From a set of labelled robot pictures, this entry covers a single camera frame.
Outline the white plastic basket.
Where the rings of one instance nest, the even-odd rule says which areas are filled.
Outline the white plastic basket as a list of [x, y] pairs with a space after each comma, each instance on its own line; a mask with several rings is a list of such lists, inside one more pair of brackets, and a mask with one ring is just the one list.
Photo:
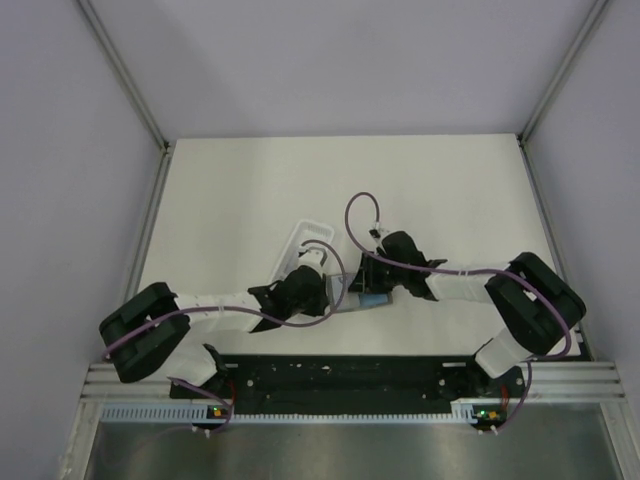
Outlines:
[[[322, 245], [326, 248], [327, 245], [332, 244], [334, 237], [335, 230], [330, 225], [309, 219], [300, 220], [293, 228], [292, 233], [285, 243], [285, 247], [276, 261], [270, 281], [284, 280], [289, 273], [299, 267], [297, 265], [297, 259], [298, 249], [301, 246], [315, 244]], [[320, 274], [324, 273], [324, 268], [322, 270], [313, 269]]]

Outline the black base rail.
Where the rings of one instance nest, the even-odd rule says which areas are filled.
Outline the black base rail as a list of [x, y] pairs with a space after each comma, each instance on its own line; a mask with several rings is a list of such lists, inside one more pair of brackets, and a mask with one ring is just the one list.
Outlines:
[[524, 391], [520, 367], [496, 379], [469, 356], [225, 355], [205, 384], [239, 414], [448, 413], [462, 398], [492, 404]]

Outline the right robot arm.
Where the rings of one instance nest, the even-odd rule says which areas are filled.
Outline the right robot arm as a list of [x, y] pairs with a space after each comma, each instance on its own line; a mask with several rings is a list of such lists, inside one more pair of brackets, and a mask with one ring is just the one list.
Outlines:
[[476, 394], [498, 389], [503, 374], [532, 357], [545, 356], [571, 339], [586, 315], [581, 297], [539, 256], [523, 252], [500, 268], [472, 274], [446, 259], [428, 260], [404, 231], [374, 227], [374, 251], [363, 251], [353, 290], [382, 293], [398, 286], [426, 301], [468, 301], [495, 307], [503, 329], [473, 355], [466, 380]]

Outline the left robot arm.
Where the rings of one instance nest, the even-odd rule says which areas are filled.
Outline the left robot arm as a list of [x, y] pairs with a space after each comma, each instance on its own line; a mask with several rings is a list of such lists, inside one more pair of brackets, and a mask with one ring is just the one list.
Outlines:
[[160, 371], [212, 397], [226, 387], [227, 374], [205, 346], [206, 336], [263, 333], [298, 315], [318, 321], [329, 308], [326, 280], [322, 270], [303, 265], [282, 280], [238, 294], [178, 295], [167, 283], [156, 282], [110, 314], [98, 330], [121, 382], [139, 382]]

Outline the grey card holder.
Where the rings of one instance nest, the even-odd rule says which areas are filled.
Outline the grey card holder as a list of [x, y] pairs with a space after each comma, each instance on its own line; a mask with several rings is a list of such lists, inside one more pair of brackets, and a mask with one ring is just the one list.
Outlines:
[[337, 305], [343, 289], [343, 280], [344, 278], [341, 274], [331, 275], [327, 278], [329, 307], [337, 313], [352, 313], [393, 304], [393, 297], [391, 293], [371, 294], [347, 291], [340, 304]]

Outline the aluminium frame post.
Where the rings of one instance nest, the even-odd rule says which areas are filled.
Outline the aluminium frame post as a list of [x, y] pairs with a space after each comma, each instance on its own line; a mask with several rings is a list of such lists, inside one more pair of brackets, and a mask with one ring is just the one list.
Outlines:
[[548, 111], [553, 106], [613, 4], [614, 1], [612, 0], [596, 0], [591, 2], [586, 17], [565, 49], [560, 63], [554, 70], [541, 97], [536, 102], [524, 127], [518, 134], [518, 142], [522, 148], [529, 143]]
[[121, 91], [124, 93], [142, 127], [148, 133], [157, 149], [162, 153], [166, 153], [170, 147], [170, 143], [162, 133], [151, 109], [108, 33], [93, 2], [74, 0], [73, 4], [86, 23], [89, 32], [102, 52], [108, 67], [114, 74]]

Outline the right aluminium frame post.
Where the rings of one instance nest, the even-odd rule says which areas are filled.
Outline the right aluminium frame post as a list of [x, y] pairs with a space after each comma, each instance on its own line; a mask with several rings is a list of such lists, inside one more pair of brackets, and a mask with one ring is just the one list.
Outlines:
[[553, 106], [613, 4], [614, 1], [612, 0], [596, 0], [591, 2], [586, 17], [565, 49], [560, 63], [554, 70], [541, 97], [536, 102], [524, 127], [518, 134], [518, 142], [522, 148], [529, 143], [548, 111]]

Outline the left aluminium frame post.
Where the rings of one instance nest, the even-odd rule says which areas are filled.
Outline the left aluminium frame post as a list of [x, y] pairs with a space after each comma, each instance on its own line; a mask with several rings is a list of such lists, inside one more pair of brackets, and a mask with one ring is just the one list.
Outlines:
[[73, 4], [86, 23], [89, 32], [102, 52], [108, 67], [114, 74], [121, 91], [124, 93], [142, 127], [148, 133], [157, 149], [162, 153], [166, 153], [170, 147], [170, 143], [162, 133], [151, 109], [108, 33], [93, 2], [74, 0]]

